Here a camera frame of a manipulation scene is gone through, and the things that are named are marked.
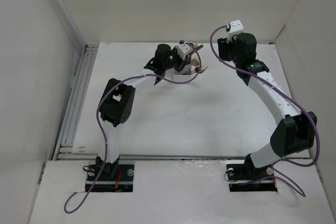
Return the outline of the white three-compartment utensil holder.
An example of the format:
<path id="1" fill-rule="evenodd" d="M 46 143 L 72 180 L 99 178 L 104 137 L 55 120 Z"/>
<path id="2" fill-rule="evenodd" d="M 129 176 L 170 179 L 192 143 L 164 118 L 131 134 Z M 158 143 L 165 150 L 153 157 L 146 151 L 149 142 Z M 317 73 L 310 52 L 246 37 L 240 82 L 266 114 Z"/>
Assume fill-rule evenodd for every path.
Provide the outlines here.
<path id="1" fill-rule="evenodd" d="M 192 71 L 192 66 L 191 65 L 186 65 L 180 72 L 178 72 L 176 69 L 173 69 L 173 82 L 189 82 L 192 78 L 190 73 Z"/>

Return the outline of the rose gold fork green handle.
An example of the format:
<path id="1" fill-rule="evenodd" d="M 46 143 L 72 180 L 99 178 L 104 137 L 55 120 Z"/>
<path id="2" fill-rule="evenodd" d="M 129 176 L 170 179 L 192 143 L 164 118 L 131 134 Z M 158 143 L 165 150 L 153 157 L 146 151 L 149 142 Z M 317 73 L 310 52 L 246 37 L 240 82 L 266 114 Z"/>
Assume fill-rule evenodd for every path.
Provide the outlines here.
<path id="1" fill-rule="evenodd" d="M 194 70 L 190 72 L 190 74 L 201 74 L 207 69 L 207 66 L 196 67 Z"/>

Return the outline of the brown grey chopstick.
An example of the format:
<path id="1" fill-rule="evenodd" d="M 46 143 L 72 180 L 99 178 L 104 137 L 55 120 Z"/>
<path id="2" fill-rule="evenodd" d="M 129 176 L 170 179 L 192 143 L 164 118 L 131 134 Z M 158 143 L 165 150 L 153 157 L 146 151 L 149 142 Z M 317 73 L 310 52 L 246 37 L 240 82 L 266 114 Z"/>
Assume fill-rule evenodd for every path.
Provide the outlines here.
<path id="1" fill-rule="evenodd" d="M 196 50 L 196 51 L 199 51 L 199 50 L 201 50 L 203 47 L 204 47 L 203 44 L 201 44 L 201 45 L 195 45 L 195 50 Z"/>

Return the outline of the beige plastic spoon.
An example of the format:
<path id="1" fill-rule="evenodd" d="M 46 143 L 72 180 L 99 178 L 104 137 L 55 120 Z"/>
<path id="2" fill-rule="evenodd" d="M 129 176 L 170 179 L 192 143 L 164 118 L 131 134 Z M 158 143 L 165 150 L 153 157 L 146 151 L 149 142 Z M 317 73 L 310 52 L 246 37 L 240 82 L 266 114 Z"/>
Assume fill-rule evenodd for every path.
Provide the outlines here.
<path id="1" fill-rule="evenodd" d="M 191 63 L 190 63 L 192 66 L 194 66 L 194 67 L 198 67 L 199 65 L 200 65 L 200 62 L 199 62 L 199 60 L 198 59 L 196 59 L 196 58 L 193 58 L 193 59 L 191 59 Z"/>

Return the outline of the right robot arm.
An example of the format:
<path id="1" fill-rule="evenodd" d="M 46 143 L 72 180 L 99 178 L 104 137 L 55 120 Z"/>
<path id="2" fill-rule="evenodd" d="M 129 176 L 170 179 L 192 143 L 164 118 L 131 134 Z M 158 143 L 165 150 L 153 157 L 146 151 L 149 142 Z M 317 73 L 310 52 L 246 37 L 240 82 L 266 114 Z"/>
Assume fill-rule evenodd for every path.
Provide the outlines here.
<path id="1" fill-rule="evenodd" d="M 317 117 L 304 112 L 276 84 L 269 68 L 256 58 L 257 42 L 254 35 L 240 33 L 232 40 L 217 41 L 219 58 L 233 62 L 237 75 L 253 90 L 270 111 L 277 126 L 270 142 L 245 158 L 244 175 L 250 179 L 259 176 L 264 167 L 293 153 L 313 147 Z"/>

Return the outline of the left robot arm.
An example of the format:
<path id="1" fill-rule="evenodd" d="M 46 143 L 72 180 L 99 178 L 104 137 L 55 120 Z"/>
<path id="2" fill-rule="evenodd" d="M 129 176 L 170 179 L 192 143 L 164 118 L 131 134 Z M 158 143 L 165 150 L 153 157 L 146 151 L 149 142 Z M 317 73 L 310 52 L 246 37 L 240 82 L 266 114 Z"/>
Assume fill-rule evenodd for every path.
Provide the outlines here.
<path id="1" fill-rule="evenodd" d="M 95 165 L 105 180 L 117 176 L 120 140 L 115 128 L 129 119 L 135 94 L 165 80 L 165 73 L 170 69 L 182 72 L 191 64 L 192 54 L 196 51 L 195 44 L 182 40 L 173 48 L 168 44 L 159 44 L 154 57 L 139 74 L 124 80 L 111 78 L 107 82 L 96 110 L 97 122 L 104 137 L 104 151 L 97 155 Z"/>

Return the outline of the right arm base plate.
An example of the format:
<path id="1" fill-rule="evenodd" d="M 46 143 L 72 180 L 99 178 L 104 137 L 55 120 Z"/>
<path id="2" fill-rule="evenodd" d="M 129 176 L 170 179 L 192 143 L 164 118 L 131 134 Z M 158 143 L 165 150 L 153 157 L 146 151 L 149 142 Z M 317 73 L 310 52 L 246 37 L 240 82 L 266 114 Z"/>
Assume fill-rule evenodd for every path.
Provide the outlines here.
<path id="1" fill-rule="evenodd" d="M 250 169 L 243 163 L 226 164 L 225 180 L 230 192 L 277 192 L 274 170 L 271 166 Z"/>

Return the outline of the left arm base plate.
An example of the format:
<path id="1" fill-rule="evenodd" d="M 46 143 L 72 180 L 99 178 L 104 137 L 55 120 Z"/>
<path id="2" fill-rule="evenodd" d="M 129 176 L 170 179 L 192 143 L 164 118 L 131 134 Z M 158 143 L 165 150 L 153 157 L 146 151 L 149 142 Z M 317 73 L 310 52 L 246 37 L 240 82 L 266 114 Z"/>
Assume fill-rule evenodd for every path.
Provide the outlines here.
<path id="1" fill-rule="evenodd" d="M 95 164 L 83 167 L 87 173 L 85 192 L 90 191 L 99 168 Z M 133 192 L 134 164 L 119 164 L 117 171 L 113 175 L 102 172 L 97 182 L 93 186 L 93 193 L 131 193 Z"/>

